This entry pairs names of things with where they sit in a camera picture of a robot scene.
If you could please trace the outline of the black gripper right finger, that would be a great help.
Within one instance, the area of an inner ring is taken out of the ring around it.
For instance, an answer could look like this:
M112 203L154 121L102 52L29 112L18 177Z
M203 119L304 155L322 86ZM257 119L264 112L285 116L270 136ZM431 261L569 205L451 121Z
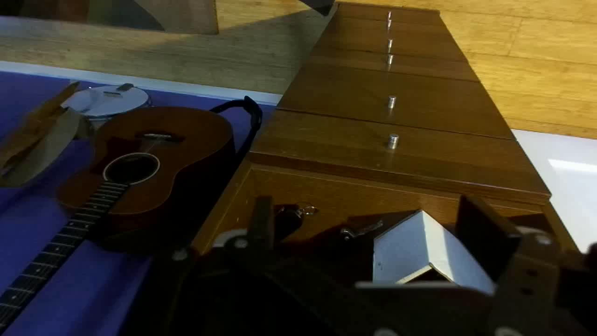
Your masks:
M459 200L455 235L490 280L498 280L514 254L518 230L481 198Z

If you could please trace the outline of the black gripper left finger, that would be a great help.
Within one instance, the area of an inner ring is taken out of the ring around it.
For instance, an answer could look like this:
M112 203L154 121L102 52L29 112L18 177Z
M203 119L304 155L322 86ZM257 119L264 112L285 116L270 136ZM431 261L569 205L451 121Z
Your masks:
M248 239L253 246L274 244L274 205L270 196L257 196L248 222Z

